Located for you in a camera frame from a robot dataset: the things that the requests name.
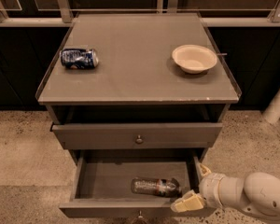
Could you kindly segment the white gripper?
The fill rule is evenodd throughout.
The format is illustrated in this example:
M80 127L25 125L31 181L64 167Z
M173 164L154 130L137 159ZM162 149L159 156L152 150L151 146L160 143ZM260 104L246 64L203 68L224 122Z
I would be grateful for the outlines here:
M185 193L171 204L171 209L176 213L187 211L197 211L209 208L222 208L223 204L219 198L219 184L225 177L224 174L212 173L212 171L203 164L199 164L200 173L204 178L199 184L200 194L193 189Z

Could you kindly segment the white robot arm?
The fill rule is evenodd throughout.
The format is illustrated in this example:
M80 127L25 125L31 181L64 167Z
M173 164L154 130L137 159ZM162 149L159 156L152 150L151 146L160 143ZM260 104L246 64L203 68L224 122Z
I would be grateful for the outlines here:
M232 208L280 223L280 89L262 113L230 112L211 166L197 165L199 190L172 204L177 213Z

